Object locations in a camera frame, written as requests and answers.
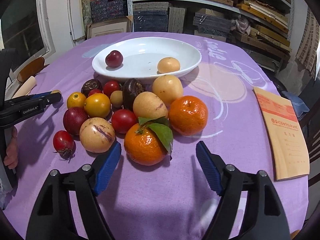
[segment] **mandarin orange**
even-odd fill
[[[124,149],[134,162],[146,166],[159,163],[167,154],[157,135],[148,127],[140,128],[138,123],[126,133]]]
[[[201,132],[207,125],[208,108],[194,96],[183,96],[174,100],[169,110],[172,127],[182,135],[189,136]]]

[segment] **metal shelf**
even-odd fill
[[[131,0],[132,2],[138,2],[138,1],[151,1],[151,0]],[[216,6],[216,7],[220,7],[220,8],[224,8],[224,9],[227,9],[227,10],[230,10],[230,11],[233,11],[233,12],[236,12],[236,13],[239,13],[239,14],[242,14],[246,17],[249,17],[253,20],[256,20],[262,24],[264,24],[265,26],[268,26],[269,28],[271,28],[272,30],[274,30],[275,32],[283,35],[284,37],[287,37],[287,34],[285,34],[284,32],[282,32],[280,29],[276,28],[275,26],[273,26],[272,24],[268,23],[267,21],[249,13],[249,12],[246,12],[244,10],[241,10],[239,8],[236,8],[236,7],[233,7],[233,6],[230,6],[230,5],[226,5],[226,4],[223,4],[223,3],[218,3],[218,2],[213,2],[213,1],[208,1],[208,0],[175,0],[175,1],[186,1],[186,2],[196,2],[196,3],[202,3],[202,4],[206,4],[206,5],[211,5],[211,6]]]

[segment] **window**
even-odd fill
[[[55,52],[45,0],[11,1],[0,19],[0,49],[3,48],[16,48],[19,54],[19,64],[11,69],[8,83],[34,59]]]

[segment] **white plate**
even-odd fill
[[[123,55],[123,63],[118,68],[107,66],[106,56],[113,50]],[[180,62],[180,70],[170,72],[182,77],[193,70],[201,61],[201,53],[192,45],[183,41],[161,37],[142,37],[113,44],[100,51],[92,60],[92,67],[100,75],[126,81],[137,78],[144,83],[152,83],[159,76],[158,62],[164,57],[174,57]]]

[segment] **finger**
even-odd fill
[[[18,130],[17,128],[14,126],[12,129],[12,138],[16,138],[18,135]]]
[[[11,163],[13,163],[14,160],[12,160],[8,155],[6,157],[4,157],[3,163],[5,166],[10,165]]]
[[[18,142],[17,139],[12,138],[9,143],[6,153],[9,157],[14,156],[15,158],[18,156]]]
[[[8,166],[8,168],[9,168],[10,170],[12,170],[12,169],[14,169],[15,167],[17,167],[17,165],[18,165],[18,159],[16,159],[13,163],[11,163],[11,164]]]

